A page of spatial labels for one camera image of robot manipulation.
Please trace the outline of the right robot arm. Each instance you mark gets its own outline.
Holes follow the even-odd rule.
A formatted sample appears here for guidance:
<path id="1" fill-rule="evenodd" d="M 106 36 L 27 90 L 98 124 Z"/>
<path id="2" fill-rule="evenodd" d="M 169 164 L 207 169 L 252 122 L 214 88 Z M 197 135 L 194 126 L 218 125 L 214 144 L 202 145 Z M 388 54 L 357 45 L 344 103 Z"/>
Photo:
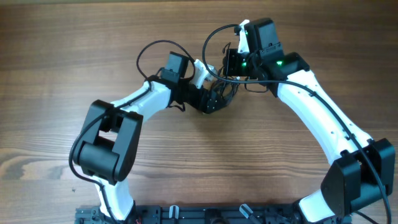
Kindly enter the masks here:
<path id="1" fill-rule="evenodd" d="M 342 221 L 382 201 L 390 223 L 393 145 L 357 127 L 322 89 L 309 64 L 298 53 L 284 52 L 273 20 L 245 20 L 233 29 L 239 44 L 224 58 L 225 77 L 233 83 L 265 86 L 306 125 L 330 165 L 320 188 L 294 203 L 291 220 Z"/>

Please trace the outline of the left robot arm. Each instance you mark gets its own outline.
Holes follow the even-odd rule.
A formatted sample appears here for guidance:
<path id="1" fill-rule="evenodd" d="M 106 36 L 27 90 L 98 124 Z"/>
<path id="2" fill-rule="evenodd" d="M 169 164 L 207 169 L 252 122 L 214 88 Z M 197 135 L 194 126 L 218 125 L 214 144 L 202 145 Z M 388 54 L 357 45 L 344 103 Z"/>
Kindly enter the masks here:
<path id="1" fill-rule="evenodd" d="M 136 159 L 142 125 L 167 108 L 184 110 L 189 104 L 212 113 L 225 107 L 228 102 L 219 93 L 203 86 L 217 74 L 212 65 L 171 52 L 166 66 L 146 77 L 134 93 L 90 105 L 68 162 L 76 177 L 95 184 L 101 204 L 88 217 L 77 210 L 77 223 L 140 223 L 127 175 Z"/>

